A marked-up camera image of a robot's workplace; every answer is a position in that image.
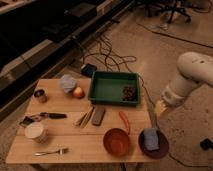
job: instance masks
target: apple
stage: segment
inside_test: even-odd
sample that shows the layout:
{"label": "apple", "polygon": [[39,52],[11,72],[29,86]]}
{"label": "apple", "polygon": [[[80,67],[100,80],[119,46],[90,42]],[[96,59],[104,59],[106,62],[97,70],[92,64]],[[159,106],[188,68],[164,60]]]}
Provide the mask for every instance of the apple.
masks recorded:
{"label": "apple", "polygon": [[73,97],[83,98],[85,96],[84,90],[81,87],[76,87],[72,92]]}

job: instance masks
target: white cup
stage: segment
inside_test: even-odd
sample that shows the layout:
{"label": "white cup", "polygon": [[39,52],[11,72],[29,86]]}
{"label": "white cup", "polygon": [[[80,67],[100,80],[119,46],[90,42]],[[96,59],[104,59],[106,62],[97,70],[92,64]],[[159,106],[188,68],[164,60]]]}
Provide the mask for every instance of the white cup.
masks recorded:
{"label": "white cup", "polygon": [[40,122],[33,122],[25,128],[24,134],[27,138],[42,143],[47,139],[47,129]]}

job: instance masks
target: bowl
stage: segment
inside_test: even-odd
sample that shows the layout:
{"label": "bowl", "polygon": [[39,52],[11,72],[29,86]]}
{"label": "bowl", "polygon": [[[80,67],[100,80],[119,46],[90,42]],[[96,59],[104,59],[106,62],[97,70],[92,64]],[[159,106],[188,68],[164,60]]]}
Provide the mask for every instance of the bowl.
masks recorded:
{"label": "bowl", "polygon": [[106,151],[117,157],[125,156],[130,149],[130,139],[128,134],[119,128],[108,130],[103,138]]}

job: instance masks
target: metal fork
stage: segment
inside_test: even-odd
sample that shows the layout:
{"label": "metal fork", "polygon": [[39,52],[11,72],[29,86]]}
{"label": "metal fork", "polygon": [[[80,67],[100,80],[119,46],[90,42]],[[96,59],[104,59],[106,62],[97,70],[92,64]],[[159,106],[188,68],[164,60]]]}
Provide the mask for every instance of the metal fork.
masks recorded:
{"label": "metal fork", "polygon": [[53,154],[53,153],[58,153],[58,154],[62,155],[62,154],[67,153],[68,151],[69,151],[69,148],[61,148],[56,151],[36,152],[35,156],[42,156],[42,155]]}

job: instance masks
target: small bowl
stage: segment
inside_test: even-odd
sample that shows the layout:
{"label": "small bowl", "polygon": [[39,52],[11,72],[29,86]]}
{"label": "small bowl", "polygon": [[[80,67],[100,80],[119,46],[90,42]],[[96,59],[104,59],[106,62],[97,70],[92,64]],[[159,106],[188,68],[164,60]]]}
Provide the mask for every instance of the small bowl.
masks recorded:
{"label": "small bowl", "polygon": [[107,131],[104,135],[103,143],[106,151],[116,157],[125,156],[130,149],[129,136],[119,128]]}

